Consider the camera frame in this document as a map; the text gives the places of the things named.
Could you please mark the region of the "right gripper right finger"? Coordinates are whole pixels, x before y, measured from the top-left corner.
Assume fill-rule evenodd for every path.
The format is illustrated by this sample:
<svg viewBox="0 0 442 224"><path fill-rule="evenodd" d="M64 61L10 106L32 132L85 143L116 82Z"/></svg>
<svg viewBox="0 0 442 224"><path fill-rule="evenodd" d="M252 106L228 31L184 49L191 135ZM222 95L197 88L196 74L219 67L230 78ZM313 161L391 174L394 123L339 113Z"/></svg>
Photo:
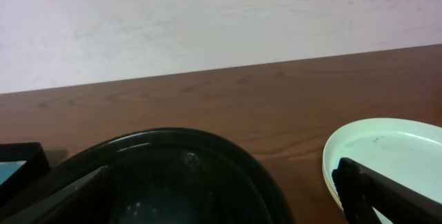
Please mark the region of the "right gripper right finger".
<svg viewBox="0 0 442 224"><path fill-rule="evenodd" d="M350 159L331 173L349 224L380 223L380 212L397 224L441 224L441 204Z"/></svg>

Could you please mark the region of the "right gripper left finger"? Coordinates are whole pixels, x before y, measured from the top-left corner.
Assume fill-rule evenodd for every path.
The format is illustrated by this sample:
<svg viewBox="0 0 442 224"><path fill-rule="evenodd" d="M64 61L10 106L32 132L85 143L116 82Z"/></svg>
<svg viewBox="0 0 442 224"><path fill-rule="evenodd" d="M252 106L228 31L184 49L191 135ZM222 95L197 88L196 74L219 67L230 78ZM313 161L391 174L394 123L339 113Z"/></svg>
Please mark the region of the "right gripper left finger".
<svg viewBox="0 0 442 224"><path fill-rule="evenodd" d="M107 223L114 204L110 167L100 167L1 224Z"/></svg>

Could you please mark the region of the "yellow plate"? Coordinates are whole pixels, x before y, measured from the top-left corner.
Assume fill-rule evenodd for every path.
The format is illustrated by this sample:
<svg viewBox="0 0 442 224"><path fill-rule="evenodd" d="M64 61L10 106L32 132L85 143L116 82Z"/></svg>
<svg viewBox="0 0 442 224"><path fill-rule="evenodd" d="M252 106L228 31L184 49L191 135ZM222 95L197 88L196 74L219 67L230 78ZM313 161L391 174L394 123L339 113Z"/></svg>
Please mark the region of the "yellow plate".
<svg viewBox="0 0 442 224"><path fill-rule="evenodd" d="M326 184L326 186L327 186L327 188L329 190L329 193L331 194L331 197L334 199L334 201L335 201L336 205L338 206L338 208L341 211L343 211L343 207L342 207L341 201L339 199L339 196L336 193L335 188L332 185L332 182L329 179L329 177L327 176L327 173L325 171L323 171L323 178L324 178L325 184Z"/></svg>

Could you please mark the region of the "light blue plate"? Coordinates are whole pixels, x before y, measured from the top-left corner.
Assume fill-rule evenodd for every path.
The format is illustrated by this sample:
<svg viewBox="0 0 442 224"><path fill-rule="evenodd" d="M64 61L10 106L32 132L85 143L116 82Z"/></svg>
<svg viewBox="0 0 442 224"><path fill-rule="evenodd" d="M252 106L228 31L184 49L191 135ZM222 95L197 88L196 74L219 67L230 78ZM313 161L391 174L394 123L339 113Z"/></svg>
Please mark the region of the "light blue plate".
<svg viewBox="0 0 442 224"><path fill-rule="evenodd" d="M396 118L371 118L339 128L326 141L322 161L322 169L335 191L332 172L341 158L350 158L441 204L441 128L438 126ZM376 214L380 223L392 223L380 212Z"/></svg>

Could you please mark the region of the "black rectangular water tray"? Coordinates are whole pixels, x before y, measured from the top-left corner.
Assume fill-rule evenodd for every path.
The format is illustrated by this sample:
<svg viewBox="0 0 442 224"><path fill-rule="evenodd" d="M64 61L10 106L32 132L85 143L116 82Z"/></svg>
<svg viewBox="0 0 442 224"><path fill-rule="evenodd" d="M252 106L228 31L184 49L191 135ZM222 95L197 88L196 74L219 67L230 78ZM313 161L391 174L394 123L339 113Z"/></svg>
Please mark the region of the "black rectangular water tray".
<svg viewBox="0 0 442 224"><path fill-rule="evenodd" d="M1 205L49 171L40 143L1 144Z"/></svg>

